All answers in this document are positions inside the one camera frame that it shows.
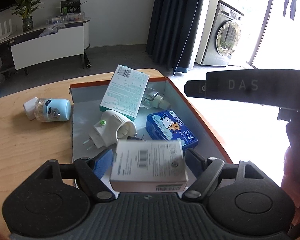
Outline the person right hand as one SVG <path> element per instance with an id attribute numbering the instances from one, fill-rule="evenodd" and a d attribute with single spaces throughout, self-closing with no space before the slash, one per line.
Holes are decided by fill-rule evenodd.
<path id="1" fill-rule="evenodd" d="M 285 152 L 281 189 L 289 195 L 295 206 L 292 226 L 300 226 L 300 158 L 295 156 L 290 146 Z"/>

